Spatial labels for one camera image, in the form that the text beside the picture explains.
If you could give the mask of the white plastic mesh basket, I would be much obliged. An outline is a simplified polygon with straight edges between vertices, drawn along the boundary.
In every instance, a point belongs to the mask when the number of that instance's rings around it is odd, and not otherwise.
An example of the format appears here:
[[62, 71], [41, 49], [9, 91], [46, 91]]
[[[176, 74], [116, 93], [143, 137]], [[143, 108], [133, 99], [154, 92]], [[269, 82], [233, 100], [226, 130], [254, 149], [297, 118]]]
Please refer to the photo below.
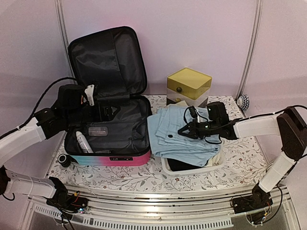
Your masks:
[[201, 174], [201, 173], [207, 173], [207, 172], [214, 171], [214, 170], [224, 167], [225, 162], [226, 162], [225, 154], [219, 153], [218, 155], [220, 157], [219, 157], [219, 160], [216, 162], [216, 165], [204, 166], [198, 169], [172, 171], [166, 158], [161, 158], [161, 164], [162, 164], [163, 171], [168, 175], [177, 176], [177, 175], [188, 175], [188, 174]]

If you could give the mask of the black garment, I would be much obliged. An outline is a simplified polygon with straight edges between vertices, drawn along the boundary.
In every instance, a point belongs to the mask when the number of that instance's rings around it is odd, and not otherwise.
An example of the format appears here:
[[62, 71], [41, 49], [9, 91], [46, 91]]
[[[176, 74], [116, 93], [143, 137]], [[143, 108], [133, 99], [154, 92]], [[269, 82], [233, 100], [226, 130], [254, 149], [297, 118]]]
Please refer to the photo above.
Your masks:
[[174, 160], [174, 159], [167, 159], [167, 163], [171, 169], [171, 171], [178, 172], [178, 171], [187, 171], [187, 170], [195, 170], [200, 169], [201, 167], [191, 165], [182, 161]]

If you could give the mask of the clear plastic travel case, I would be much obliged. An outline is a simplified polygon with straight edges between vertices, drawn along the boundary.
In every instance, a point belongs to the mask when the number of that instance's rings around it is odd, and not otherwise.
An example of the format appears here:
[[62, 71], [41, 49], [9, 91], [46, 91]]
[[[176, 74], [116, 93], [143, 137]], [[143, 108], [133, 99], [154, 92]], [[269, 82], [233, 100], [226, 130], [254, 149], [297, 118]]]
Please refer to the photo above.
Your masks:
[[92, 137], [105, 137], [108, 135], [108, 128], [105, 126], [101, 127], [89, 127], [88, 134]]

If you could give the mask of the pale blue garment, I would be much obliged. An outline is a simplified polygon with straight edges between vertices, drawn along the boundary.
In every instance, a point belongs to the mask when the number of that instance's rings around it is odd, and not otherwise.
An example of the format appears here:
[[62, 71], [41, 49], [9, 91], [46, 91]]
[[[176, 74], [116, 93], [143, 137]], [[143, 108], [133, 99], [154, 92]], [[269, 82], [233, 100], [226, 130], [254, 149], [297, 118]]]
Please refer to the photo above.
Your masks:
[[187, 164], [203, 167], [207, 161], [219, 153], [221, 144], [218, 135], [204, 139], [191, 139], [179, 135], [179, 129], [192, 117], [186, 106], [171, 104], [159, 108], [157, 113], [147, 118], [149, 141], [154, 156], [178, 160]]

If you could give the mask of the yellow and white storage box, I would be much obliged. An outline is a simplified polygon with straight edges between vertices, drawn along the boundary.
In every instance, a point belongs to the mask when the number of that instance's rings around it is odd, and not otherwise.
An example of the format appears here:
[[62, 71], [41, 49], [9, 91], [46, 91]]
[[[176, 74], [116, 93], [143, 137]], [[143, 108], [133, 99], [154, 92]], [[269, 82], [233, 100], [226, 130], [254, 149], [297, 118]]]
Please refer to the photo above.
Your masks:
[[167, 77], [166, 103], [186, 102], [204, 108], [207, 104], [212, 77], [193, 69], [183, 68]]

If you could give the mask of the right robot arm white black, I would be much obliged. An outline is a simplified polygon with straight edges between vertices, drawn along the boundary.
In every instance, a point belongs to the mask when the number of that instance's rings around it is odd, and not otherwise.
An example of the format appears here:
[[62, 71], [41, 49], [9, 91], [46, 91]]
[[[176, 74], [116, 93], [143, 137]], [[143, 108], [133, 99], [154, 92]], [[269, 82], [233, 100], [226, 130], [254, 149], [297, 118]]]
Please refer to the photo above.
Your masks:
[[271, 205], [270, 191], [307, 155], [307, 125], [299, 112], [298, 105], [292, 105], [278, 112], [255, 115], [248, 118], [230, 120], [224, 103], [213, 102], [206, 106], [208, 121], [199, 122], [199, 114], [193, 106], [187, 108], [192, 121], [177, 132], [191, 139], [205, 139], [218, 135], [227, 140], [237, 140], [250, 136], [280, 136], [282, 148], [280, 156], [264, 177], [252, 189], [249, 198], [241, 201], [252, 209]]

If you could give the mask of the pink and teal kids suitcase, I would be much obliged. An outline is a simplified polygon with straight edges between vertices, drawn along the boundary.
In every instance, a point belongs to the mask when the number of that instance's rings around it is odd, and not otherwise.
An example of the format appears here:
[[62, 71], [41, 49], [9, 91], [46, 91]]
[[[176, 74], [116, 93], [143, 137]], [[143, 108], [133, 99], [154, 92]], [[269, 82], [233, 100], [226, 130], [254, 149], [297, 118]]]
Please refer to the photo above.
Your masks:
[[[87, 122], [67, 131], [64, 149], [80, 165], [141, 166], [151, 150], [147, 118], [152, 114], [139, 40], [136, 32], [121, 26], [73, 40], [68, 55], [75, 78], [87, 87], [99, 81], [95, 107], [120, 106], [112, 121]], [[92, 137], [89, 127], [107, 127], [105, 137]], [[84, 153], [76, 131], [86, 137], [93, 153]]]

